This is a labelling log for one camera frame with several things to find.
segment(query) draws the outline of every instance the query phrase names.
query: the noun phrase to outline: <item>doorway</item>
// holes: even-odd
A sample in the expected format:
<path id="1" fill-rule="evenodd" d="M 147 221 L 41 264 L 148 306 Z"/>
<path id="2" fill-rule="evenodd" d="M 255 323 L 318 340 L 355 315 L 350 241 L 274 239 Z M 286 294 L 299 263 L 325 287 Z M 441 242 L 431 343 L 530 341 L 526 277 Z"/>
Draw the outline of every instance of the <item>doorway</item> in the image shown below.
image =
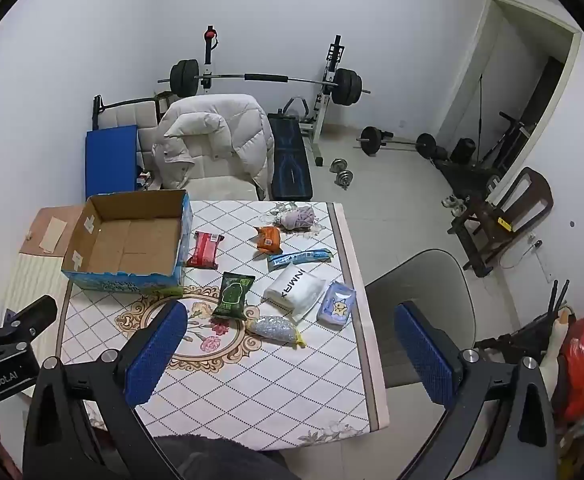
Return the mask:
<path id="1" fill-rule="evenodd" d="M 466 154 L 437 164 L 454 192 L 496 196 L 518 173 L 565 89 L 580 41 L 579 31 L 540 10 L 487 0 L 437 135 L 451 154 L 461 145 Z"/>

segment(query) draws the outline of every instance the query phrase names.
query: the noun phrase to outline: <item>table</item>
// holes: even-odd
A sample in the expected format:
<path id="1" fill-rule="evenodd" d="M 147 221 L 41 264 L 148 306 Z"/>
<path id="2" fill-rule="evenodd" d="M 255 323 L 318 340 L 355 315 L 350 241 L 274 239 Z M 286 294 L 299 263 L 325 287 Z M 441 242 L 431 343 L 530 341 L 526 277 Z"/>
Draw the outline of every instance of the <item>table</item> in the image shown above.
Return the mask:
<path id="1" fill-rule="evenodd" d="M 267 272 L 254 259 L 253 226 L 262 226 L 272 202 L 193 201 L 193 232 L 223 234 L 218 270 L 185 268 L 182 285 L 190 321 L 187 333 L 149 402 L 136 412 L 153 436 L 194 433 L 235 440 L 255 450 L 332 442 L 389 425 L 385 385 L 365 288 L 342 206 L 311 205 L 324 227 L 313 237 L 281 234 L 284 253 L 329 248 L 330 263 L 304 270 L 357 291 L 357 308 L 342 330 L 315 322 L 318 304 L 298 324 L 304 349 L 261 339 L 243 324 L 211 324 L 223 272 L 256 276 L 246 297 L 246 316 L 280 316 L 262 298 L 282 269 Z M 74 286 L 60 314 L 57 353 L 66 364 L 120 349 L 147 326 L 163 304 L 160 297 L 82 291 Z M 92 423 L 102 426 L 93 402 Z"/>

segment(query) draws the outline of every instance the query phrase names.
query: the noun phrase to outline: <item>barbell on floor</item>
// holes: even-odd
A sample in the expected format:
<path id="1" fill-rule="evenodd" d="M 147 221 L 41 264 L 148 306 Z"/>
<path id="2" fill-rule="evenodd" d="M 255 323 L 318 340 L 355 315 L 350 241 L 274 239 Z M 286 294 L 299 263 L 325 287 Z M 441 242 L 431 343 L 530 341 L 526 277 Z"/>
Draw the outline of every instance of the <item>barbell on floor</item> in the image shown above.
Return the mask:
<path id="1" fill-rule="evenodd" d="M 392 144 L 414 146 L 423 158 L 448 158 L 448 152 L 444 148 L 437 146 L 436 139 L 430 134 L 421 134 L 416 139 L 416 142 L 411 140 L 393 140 L 391 138 L 393 136 L 394 134 L 391 132 L 382 132 L 374 126 L 368 126 L 363 129 L 361 136 L 357 140 L 366 155 L 374 155 L 382 146 L 390 142 Z"/>
<path id="2" fill-rule="evenodd" d="M 199 80 L 209 79 L 245 79 L 245 81 L 270 81 L 287 83 L 298 81 L 331 87 L 331 100 L 338 105 L 350 106 L 358 101 L 361 94 L 370 94 L 364 90 L 360 76 L 354 70 L 339 68 L 334 74 L 333 81 L 318 81 L 302 79 L 286 75 L 274 74 L 203 74 L 198 73 L 196 59 L 184 59 L 176 63 L 169 72 L 169 79 L 159 79 L 159 83 L 169 83 L 174 94 L 179 97 L 191 97 L 197 94 Z"/>

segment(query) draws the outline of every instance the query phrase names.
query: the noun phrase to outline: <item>open cardboard box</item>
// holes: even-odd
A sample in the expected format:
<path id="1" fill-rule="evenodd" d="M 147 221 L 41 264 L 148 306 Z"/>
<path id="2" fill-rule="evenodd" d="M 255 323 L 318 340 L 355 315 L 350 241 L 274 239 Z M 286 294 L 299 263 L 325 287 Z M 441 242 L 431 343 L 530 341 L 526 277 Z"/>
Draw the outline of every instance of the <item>open cardboard box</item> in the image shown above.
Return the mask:
<path id="1" fill-rule="evenodd" d="M 185 190 L 92 196 L 72 232 L 61 270 L 89 290 L 144 293 L 177 286 L 192 216 Z"/>

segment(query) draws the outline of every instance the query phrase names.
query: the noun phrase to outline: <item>light blue tube package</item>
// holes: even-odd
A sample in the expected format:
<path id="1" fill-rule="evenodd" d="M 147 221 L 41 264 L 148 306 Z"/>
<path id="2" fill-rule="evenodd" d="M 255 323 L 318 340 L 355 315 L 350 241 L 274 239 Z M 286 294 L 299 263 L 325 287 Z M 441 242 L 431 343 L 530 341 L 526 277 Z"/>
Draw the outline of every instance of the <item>light blue tube package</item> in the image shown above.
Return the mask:
<path id="1" fill-rule="evenodd" d="M 357 301 L 355 290 L 342 283 L 334 282 L 325 293 L 316 319 L 344 326 L 355 301 Z"/>
<path id="2" fill-rule="evenodd" d="M 333 254 L 328 249 L 314 249 L 300 253 L 271 254 L 267 257 L 267 270 L 282 269 L 289 264 L 309 264 L 311 262 L 329 262 Z"/>

